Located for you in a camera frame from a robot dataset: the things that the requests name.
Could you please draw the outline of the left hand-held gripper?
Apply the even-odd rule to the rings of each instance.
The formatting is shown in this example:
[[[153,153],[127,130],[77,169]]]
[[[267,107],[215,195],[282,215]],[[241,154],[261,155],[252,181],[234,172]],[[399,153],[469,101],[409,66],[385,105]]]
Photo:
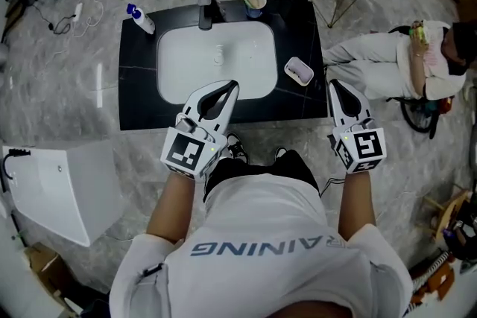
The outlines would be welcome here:
[[[216,81],[191,93],[176,125],[168,128],[161,163],[176,174],[205,180],[227,144],[224,132],[238,96],[235,80]]]

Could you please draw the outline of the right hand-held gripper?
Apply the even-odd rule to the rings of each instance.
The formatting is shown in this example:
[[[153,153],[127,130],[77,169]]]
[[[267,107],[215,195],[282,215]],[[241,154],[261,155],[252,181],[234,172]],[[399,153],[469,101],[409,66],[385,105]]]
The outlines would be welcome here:
[[[371,115],[369,100],[342,80],[329,82],[329,99],[337,126],[329,139],[346,172],[374,169],[385,159],[385,134]]]

